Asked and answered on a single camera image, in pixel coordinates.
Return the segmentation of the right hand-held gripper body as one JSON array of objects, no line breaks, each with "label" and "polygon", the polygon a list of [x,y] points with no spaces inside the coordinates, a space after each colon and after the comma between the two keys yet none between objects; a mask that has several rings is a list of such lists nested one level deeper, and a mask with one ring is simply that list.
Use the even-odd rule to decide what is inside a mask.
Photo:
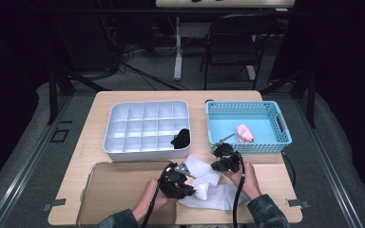
[{"label": "right hand-held gripper body", "polygon": [[240,170],[241,155],[238,151],[235,151],[233,146],[226,141],[233,137],[234,134],[230,134],[227,137],[220,139],[218,142],[211,145],[213,155],[221,161],[225,171],[232,171],[237,173]]}]

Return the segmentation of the white sock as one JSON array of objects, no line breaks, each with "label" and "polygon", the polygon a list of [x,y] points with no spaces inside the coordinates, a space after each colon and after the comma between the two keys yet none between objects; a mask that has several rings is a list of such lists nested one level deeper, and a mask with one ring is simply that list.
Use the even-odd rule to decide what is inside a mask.
[{"label": "white sock", "polygon": [[220,183],[222,172],[215,171],[210,164],[188,156],[184,162],[193,176],[190,183],[195,193],[184,197],[179,203],[192,208],[232,211],[238,191],[233,183]]}]

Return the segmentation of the black sock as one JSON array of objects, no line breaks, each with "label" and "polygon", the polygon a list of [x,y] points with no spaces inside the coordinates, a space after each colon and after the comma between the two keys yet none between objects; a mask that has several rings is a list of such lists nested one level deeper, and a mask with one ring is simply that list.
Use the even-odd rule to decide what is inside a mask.
[{"label": "black sock", "polygon": [[186,128],[182,129],[179,134],[171,141],[175,149],[186,148],[190,144],[190,131]]}]

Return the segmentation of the blue plastic basket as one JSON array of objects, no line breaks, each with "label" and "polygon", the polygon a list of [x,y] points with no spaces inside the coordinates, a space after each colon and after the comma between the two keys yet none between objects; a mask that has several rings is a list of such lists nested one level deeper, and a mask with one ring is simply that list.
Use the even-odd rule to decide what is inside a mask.
[{"label": "blue plastic basket", "polygon": [[[279,105],[273,101],[209,101],[205,108],[212,150],[229,143],[241,153],[279,153],[292,142]],[[241,142],[238,127],[245,125],[252,142]]]}]

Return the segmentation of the clear plastic box lid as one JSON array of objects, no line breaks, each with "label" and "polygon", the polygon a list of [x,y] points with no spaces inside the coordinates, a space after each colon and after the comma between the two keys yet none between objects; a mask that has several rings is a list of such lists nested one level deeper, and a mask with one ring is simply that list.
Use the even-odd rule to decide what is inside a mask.
[{"label": "clear plastic box lid", "polygon": [[110,215],[132,209],[146,183],[157,179],[168,164],[169,161],[96,163],[81,196],[77,227],[92,227]]}]

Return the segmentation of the white compartment box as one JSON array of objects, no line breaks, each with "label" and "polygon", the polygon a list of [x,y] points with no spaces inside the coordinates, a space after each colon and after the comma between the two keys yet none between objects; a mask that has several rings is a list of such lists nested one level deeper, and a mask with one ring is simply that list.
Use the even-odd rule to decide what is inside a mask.
[{"label": "white compartment box", "polygon": [[190,131],[185,101],[117,103],[110,111],[103,148],[117,162],[185,158],[190,144],[183,149],[171,144],[184,128]]}]

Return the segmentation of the person's left hand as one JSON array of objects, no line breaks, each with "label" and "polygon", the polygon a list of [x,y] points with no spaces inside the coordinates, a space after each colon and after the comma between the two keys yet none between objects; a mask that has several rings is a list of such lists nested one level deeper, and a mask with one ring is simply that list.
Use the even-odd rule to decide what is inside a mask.
[{"label": "person's left hand", "polygon": [[133,216],[137,221],[141,221],[145,218],[153,197],[156,197],[152,210],[153,213],[160,211],[166,205],[174,202],[173,199],[167,198],[161,191],[157,191],[157,185],[158,181],[155,179],[149,180],[146,183],[144,191],[135,207],[132,209]]}]

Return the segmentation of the person's right hand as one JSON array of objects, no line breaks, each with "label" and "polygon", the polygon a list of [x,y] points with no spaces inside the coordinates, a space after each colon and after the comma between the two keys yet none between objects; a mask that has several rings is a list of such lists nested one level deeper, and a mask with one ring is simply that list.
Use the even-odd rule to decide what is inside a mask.
[{"label": "person's right hand", "polygon": [[261,196],[259,189],[259,183],[256,177],[256,172],[253,165],[246,161],[244,167],[241,168],[237,173],[232,171],[225,171],[223,175],[231,180],[236,186],[240,185],[240,179],[243,176],[244,171],[244,183],[241,188],[241,192],[250,200],[254,200]]}]

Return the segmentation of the pink sock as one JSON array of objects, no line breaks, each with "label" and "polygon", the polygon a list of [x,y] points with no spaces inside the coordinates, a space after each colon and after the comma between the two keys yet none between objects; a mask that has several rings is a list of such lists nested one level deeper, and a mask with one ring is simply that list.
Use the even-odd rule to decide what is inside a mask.
[{"label": "pink sock", "polygon": [[252,143],[254,141],[252,132],[245,124],[240,124],[237,127],[237,134],[240,143]]}]

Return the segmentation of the black metal stand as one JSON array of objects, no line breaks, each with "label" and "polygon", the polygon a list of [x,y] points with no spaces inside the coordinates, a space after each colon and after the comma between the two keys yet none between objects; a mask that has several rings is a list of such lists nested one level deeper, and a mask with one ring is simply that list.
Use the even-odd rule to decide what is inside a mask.
[{"label": "black metal stand", "polygon": [[315,124],[315,98],[316,98],[316,76],[312,70],[300,70],[288,78],[277,80],[272,85],[262,89],[259,93],[261,95],[272,93],[278,88],[294,81],[295,84],[290,92],[290,96],[293,99],[300,99],[305,92],[307,92],[307,103],[305,116],[309,125],[313,128]]},{"label": "black metal stand", "polygon": [[75,88],[71,83],[74,79],[85,86],[88,86],[96,92],[108,91],[104,88],[85,78],[81,74],[65,67],[55,68],[48,76],[48,95],[49,95],[49,119],[48,124],[52,124],[58,116],[57,88],[66,95],[71,96],[75,92]]}]

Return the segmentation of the black folding chair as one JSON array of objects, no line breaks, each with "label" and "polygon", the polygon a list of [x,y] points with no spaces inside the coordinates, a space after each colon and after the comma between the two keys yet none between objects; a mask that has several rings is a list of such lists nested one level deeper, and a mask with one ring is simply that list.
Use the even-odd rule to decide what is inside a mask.
[{"label": "black folding chair", "polygon": [[209,83],[212,67],[255,67],[252,88],[255,89],[265,50],[265,43],[277,27],[276,20],[266,14],[227,14],[216,19],[205,36],[200,70],[204,70],[203,89]]}]

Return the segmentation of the black square floor fitting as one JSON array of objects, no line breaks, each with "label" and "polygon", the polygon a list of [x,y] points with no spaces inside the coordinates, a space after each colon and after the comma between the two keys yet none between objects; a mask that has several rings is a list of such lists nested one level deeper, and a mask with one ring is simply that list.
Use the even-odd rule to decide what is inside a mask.
[{"label": "black square floor fitting", "polygon": [[69,132],[68,129],[56,128],[50,139],[50,142],[51,143],[63,143],[67,138],[68,132]]}]

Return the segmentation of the white-legged desk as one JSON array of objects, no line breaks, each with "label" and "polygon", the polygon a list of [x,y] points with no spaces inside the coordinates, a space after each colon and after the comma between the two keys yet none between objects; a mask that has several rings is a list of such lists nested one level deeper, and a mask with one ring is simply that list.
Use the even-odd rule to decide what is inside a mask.
[{"label": "white-legged desk", "polygon": [[[164,9],[279,9],[288,11],[295,0],[156,0],[156,7]],[[176,62],[174,80],[182,78],[183,51],[180,17],[176,19]]]}]

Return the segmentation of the grey metal table bracket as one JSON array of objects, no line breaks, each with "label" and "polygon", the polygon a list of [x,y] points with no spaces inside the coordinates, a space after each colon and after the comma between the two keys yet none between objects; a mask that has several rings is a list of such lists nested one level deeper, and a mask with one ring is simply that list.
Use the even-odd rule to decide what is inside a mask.
[{"label": "grey metal table bracket", "polygon": [[67,199],[55,199],[50,203],[46,203],[42,206],[42,211],[49,211],[52,207],[62,206],[66,204]]},{"label": "grey metal table bracket", "polygon": [[288,199],[286,203],[289,207],[296,207],[300,209],[309,208],[311,206],[308,200],[301,199]]}]

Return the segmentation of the aluminium floor rail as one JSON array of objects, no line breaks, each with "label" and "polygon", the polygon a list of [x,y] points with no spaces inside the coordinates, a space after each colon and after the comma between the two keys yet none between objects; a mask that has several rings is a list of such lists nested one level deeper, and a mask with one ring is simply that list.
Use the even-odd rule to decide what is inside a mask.
[{"label": "aluminium floor rail", "polygon": [[[57,200],[61,182],[85,117],[73,116],[72,97],[59,104],[59,114],[46,124],[41,102],[31,123],[0,172],[0,228],[62,228],[51,225],[42,206]],[[56,128],[68,129],[64,142],[50,142]]]},{"label": "aluminium floor rail", "polygon": [[327,153],[323,142],[318,135],[317,129],[313,128],[309,123],[306,115],[306,107],[302,100],[294,99],[294,104],[299,112],[302,122],[306,125],[306,129],[309,132],[314,145],[317,149],[317,157],[321,168],[325,174],[327,181],[333,191],[337,204],[345,218],[349,228],[364,228],[355,208],[352,204],[347,191],[345,190],[342,181],[337,174],[337,171]]}]

